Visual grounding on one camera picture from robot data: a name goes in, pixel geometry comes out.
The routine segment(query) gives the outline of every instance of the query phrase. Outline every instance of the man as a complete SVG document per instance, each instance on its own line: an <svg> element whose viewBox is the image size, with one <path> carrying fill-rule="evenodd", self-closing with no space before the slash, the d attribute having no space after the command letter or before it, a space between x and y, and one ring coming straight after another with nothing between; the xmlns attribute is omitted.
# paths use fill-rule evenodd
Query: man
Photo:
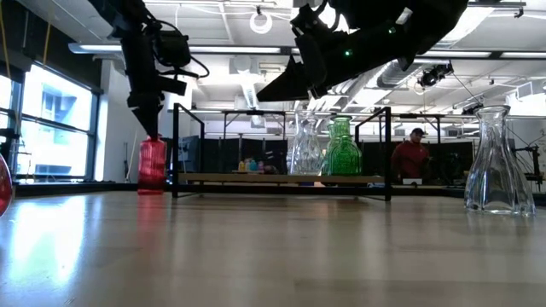
<svg viewBox="0 0 546 307"><path fill-rule="evenodd" d="M424 168L428 161L428 150L421 144L425 132L415 128L409 135L409 141L403 142L394 149L391 157L392 168L399 179L423 178Z"/></svg>

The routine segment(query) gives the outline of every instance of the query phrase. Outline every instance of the blue bottle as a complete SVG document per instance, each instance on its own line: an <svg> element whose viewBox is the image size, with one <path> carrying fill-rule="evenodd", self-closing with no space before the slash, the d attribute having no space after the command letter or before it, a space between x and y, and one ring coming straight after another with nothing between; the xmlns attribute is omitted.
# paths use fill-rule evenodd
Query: blue bottle
<svg viewBox="0 0 546 307"><path fill-rule="evenodd" d="M250 161L250 171L257 171L258 170L258 164L256 161L252 160Z"/></svg>

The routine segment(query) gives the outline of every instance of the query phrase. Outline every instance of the table surface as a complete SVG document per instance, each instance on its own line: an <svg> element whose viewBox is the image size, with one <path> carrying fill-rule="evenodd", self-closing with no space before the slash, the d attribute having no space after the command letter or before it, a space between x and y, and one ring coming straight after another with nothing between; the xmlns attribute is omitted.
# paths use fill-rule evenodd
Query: table surface
<svg viewBox="0 0 546 307"><path fill-rule="evenodd" d="M448 198L17 200L0 306L545 306L546 219Z"/></svg>

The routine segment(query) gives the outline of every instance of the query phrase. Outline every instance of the red glass object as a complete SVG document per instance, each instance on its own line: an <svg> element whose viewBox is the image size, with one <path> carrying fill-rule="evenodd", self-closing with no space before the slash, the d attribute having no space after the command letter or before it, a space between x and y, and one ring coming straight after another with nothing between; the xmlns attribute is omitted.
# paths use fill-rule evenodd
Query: red glass object
<svg viewBox="0 0 546 307"><path fill-rule="evenodd" d="M150 137L140 144L138 193L163 194L165 187L166 145Z"/></svg>
<svg viewBox="0 0 546 307"><path fill-rule="evenodd" d="M12 197L11 175L6 161L0 155L0 217L8 210Z"/></svg>

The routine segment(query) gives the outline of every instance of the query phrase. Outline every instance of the pole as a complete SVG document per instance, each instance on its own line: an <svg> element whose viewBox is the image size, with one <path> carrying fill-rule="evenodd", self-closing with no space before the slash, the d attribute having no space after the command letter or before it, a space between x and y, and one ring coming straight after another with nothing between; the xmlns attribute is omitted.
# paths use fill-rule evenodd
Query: pole
<svg viewBox="0 0 546 307"><path fill-rule="evenodd" d="M178 120L180 104L175 103L172 110L172 198L178 198Z"/></svg>
<svg viewBox="0 0 546 307"><path fill-rule="evenodd" d="M385 107L385 201L392 197L392 170L391 170L391 108Z"/></svg>

